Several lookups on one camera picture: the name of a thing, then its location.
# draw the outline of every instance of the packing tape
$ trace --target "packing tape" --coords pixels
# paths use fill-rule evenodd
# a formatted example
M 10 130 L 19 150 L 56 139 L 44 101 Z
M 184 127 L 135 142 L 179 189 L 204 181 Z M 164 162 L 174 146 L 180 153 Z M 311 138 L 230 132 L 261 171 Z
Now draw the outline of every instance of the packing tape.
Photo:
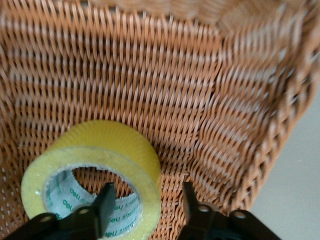
M 72 173 L 80 167 L 116 173 L 134 191 L 116 200 L 106 237 L 143 240 L 153 233 L 161 213 L 158 156 L 141 134 L 115 121 L 94 120 L 72 127 L 30 164 L 21 183 L 27 215 L 54 212 L 60 219 L 93 202 L 95 197 Z

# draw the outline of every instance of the clamp jaw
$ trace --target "clamp jaw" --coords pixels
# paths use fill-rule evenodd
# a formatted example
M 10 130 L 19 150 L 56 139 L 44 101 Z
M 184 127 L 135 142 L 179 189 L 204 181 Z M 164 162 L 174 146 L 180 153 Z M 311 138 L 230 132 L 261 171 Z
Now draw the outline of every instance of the clamp jaw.
M 183 183 L 183 194 L 187 224 L 177 240 L 280 240 L 246 210 L 235 210 L 228 217 L 198 202 L 191 182 Z
M 89 206 L 83 206 L 58 220 L 53 213 L 42 213 L 4 240 L 97 240 L 102 238 L 116 205 L 113 183 L 107 183 Z

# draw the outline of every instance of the white wall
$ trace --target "white wall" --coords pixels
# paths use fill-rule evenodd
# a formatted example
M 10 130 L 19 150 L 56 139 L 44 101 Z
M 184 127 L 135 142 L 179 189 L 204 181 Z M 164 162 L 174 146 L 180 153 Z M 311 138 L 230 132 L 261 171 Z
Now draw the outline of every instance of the white wall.
M 283 240 L 320 240 L 320 88 L 251 212 Z

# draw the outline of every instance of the adhesive tape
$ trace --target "adhesive tape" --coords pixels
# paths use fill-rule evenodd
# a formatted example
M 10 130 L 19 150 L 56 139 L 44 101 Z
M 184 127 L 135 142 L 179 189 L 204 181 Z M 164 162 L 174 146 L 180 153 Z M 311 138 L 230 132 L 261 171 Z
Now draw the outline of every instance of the adhesive tape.
M 80 167 L 116 173 L 134 191 L 116 200 L 106 237 L 143 240 L 153 233 L 161 212 L 158 156 L 142 135 L 114 121 L 94 120 L 72 127 L 30 164 L 21 183 L 27 215 L 54 212 L 60 219 L 91 203 L 95 197 L 72 173 Z

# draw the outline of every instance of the basket weave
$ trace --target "basket weave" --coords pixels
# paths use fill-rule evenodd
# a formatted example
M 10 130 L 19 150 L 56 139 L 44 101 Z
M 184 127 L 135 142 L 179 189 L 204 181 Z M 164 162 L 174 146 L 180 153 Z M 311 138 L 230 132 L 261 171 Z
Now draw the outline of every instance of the basket weave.
M 225 214 L 249 209 L 315 94 L 319 13 L 300 0 L 1 0 L 0 238 L 28 220 L 28 165 L 92 119 L 125 123 L 158 152 L 151 239 L 177 237 L 186 180 Z M 90 192 L 115 180 L 128 194 L 112 173 L 75 172 Z

